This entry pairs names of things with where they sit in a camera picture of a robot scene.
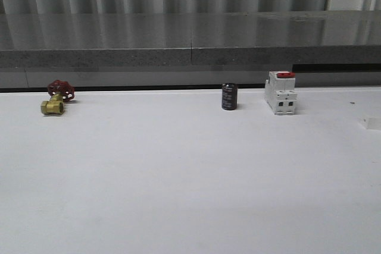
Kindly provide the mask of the black cylindrical capacitor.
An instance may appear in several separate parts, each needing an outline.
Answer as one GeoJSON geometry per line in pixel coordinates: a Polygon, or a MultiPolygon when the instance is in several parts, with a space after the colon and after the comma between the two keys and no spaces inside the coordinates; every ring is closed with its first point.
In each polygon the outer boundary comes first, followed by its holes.
{"type": "Polygon", "coordinates": [[[232,111],[238,107],[238,86],[235,83],[224,83],[221,86],[221,107],[232,111]]]}

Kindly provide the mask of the brass valve red handwheel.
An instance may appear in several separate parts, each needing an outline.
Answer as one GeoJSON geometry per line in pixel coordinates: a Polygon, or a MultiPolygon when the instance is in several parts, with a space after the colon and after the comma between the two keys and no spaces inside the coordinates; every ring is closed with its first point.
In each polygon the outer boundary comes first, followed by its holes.
{"type": "Polygon", "coordinates": [[[73,100],[75,89],[67,81],[55,80],[47,87],[50,99],[42,101],[40,111],[44,115],[64,113],[64,103],[73,100]]]}

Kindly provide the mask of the grey stone counter ledge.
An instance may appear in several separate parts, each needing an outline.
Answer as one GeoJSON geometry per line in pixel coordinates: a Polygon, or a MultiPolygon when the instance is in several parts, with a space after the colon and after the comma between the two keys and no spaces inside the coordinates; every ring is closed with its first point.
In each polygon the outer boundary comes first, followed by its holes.
{"type": "Polygon", "coordinates": [[[3,14],[1,67],[380,64],[379,11],[3,14]]]}

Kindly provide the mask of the white circuit breaker red switch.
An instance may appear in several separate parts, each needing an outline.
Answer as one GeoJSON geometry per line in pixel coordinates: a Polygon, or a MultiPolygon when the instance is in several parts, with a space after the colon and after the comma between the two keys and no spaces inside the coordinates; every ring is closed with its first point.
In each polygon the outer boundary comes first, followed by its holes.
{"type": "Polygon", "coordinates": [[[275,115],[294,115],[297,93],[295,73],[270,71],[265,82],[264,99],[275,115]]]}

